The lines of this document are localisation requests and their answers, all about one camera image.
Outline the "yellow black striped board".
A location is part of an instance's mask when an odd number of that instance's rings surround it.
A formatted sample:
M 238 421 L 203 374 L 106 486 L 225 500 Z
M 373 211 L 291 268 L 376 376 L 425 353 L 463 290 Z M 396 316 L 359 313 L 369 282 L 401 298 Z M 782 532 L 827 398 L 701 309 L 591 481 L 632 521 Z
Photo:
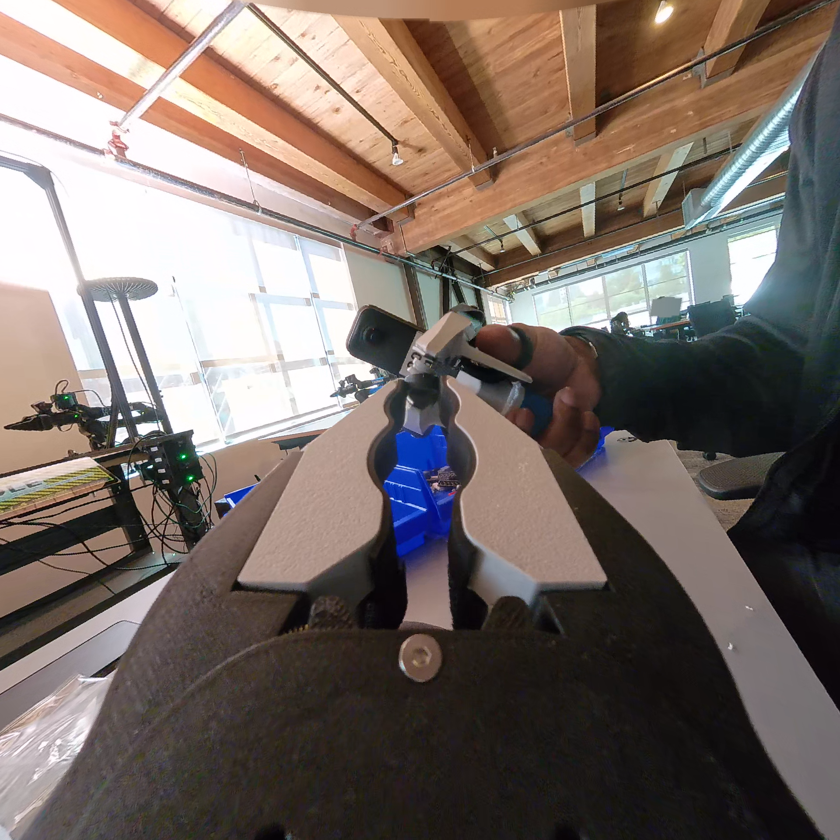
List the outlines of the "yellow black striped board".
M 19 517 L 109 487 L 112 472 L 80 457 L 1 478 L 1 520 Z

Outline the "long wooden table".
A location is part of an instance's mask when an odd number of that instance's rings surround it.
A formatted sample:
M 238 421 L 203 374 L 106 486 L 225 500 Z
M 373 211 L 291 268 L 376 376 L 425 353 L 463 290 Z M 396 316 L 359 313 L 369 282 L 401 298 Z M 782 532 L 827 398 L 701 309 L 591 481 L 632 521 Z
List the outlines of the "long wooden table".
M 349 407 L 345 407 L 336 413 L 300 423 L 275 434 L 268 434 L 261 437 L 260 440 L 276 445 L 283 451 L 304 448 L 335 424 L 351 415 L 355 408 L 359 406 L 359 403 L 354 402 Z

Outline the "person's right hand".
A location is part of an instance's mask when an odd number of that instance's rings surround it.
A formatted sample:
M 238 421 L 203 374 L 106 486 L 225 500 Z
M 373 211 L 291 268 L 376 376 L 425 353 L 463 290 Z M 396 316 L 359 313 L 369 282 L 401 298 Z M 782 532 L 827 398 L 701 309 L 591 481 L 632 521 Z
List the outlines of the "person's right hand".
M 510 423 L 574 469 L 593 456 L 601 429 L 595 408 L 602 393 L 596 357 L 588 343 L 544 327 L 515 324 L 482 328 L 476 347 L 524 371 L 532 388 L 552 402 L 552 419 L 541 435 L 533 431 L 535 417 L 524 407 L 506 414 Z

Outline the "black equipment rack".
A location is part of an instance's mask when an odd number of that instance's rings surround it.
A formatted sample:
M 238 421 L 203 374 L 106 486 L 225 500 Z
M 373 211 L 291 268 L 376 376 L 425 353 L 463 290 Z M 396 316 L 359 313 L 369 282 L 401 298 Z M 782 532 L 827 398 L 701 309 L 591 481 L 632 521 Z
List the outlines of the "black equipment rack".
M 213 526 L 214 489 L 192 432 L 2 474 L 2 619 L 167 570 Z

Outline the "black blue robot arms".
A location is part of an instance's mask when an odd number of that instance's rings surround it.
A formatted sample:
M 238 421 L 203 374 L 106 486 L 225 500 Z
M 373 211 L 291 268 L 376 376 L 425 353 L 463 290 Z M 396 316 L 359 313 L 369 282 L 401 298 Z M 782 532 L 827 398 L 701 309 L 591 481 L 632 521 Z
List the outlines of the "black blue robot arms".
M 395 378 L 393 374 L 375 366 L 370 368 L 370 375 L 371 378 L 368 380 L 361 380 L 356 374 L 349 374 L 339 382 L 339 386 L 330 395 L 331 398 L 351 398 L 357 403 L 363 403 L 374 392 Z

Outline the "black office chair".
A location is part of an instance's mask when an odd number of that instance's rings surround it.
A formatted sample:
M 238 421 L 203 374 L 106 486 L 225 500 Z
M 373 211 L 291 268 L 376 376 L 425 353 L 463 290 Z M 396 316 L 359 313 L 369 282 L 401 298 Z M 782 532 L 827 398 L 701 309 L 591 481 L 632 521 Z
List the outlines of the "black office chair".
M 699 470 L 696 482 L 700 490 L 714 500 L 752 500 L 782 455 L 772 453 L 710 462 Z

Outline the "silver ventilation duct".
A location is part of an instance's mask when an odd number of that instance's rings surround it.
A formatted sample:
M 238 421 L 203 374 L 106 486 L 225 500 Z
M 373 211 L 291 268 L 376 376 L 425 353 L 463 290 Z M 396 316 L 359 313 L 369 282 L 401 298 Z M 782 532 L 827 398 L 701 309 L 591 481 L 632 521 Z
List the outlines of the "silver ventilation duct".
M 795 106 L 816 62 L 816 54 L 733 152 L 705 190 L 688 193 L 681 205 L 686 230 L 719 216 L 754 179 L 790 148 L 790 126 Z

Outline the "clear plastic bag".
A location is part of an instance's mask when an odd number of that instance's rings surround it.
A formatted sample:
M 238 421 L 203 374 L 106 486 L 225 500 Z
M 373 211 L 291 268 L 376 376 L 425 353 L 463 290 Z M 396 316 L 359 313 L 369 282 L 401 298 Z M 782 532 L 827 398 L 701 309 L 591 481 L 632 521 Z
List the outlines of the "clear plastic bag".
M 113 674 L 71 677 L 1 733 L 1 838 L 20 838 L 83 747 Z

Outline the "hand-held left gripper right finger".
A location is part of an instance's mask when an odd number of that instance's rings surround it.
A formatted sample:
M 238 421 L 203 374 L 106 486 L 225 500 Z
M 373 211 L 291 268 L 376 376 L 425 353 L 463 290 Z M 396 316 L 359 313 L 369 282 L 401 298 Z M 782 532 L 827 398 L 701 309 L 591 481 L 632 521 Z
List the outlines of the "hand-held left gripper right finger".
M 463 465 L 460 529 L 474 559 L 468 587 L 486 603 L 601 590 L 606 574 L 542 448 L 466 385 L 444 380 L 453 460 Z

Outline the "grey desk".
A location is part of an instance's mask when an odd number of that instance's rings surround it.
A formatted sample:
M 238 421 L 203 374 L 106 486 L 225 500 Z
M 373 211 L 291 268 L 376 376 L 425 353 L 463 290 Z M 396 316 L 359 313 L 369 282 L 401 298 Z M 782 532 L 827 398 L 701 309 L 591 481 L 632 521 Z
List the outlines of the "grey desk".
M 665 444 L 558 475 L 609 579 L 430 628 L 302 629 L 235 572 L 281 461 L 155 599 L 23 838 L 838 838 L 838 710 Z

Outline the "person in dark blue jacket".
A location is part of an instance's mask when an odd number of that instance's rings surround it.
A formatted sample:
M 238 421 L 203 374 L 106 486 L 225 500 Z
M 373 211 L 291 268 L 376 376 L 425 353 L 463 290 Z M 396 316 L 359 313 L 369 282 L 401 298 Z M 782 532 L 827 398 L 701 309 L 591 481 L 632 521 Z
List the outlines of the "person in dark blue jacket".
M 792 410 L 784 456 L 733 535 L 838 705 L 838 27 L 791 122 L 789 183 L 775 261 L 748 304 L 753 325 L 787 339 L 781 387 Z

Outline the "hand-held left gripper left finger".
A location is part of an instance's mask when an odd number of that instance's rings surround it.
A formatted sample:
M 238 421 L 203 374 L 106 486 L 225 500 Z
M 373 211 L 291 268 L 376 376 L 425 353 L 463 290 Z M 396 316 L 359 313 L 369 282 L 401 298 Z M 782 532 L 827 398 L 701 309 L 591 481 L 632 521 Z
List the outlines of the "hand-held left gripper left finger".
M 404 382 L 392 381 L 303 449 L 241 587 L 367 597 L 404 585 L 384 490 L 403 419 Z

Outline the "dark grey flat panel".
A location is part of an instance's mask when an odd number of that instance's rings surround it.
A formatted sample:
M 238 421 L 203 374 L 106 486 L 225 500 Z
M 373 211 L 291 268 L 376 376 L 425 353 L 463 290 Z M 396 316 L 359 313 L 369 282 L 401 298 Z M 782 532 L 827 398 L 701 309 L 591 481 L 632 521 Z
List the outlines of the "dark grey flat panel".
M 32 692 L 42 686 L 49 692 L 63 679 L 96 675 L 125 653 L 139 627 L 137 622 L 122 620 L 60 655 L 47 656 L 38 668 L 28 666 L 25 675 L 12 677 L 2 672 L 2 696 Z

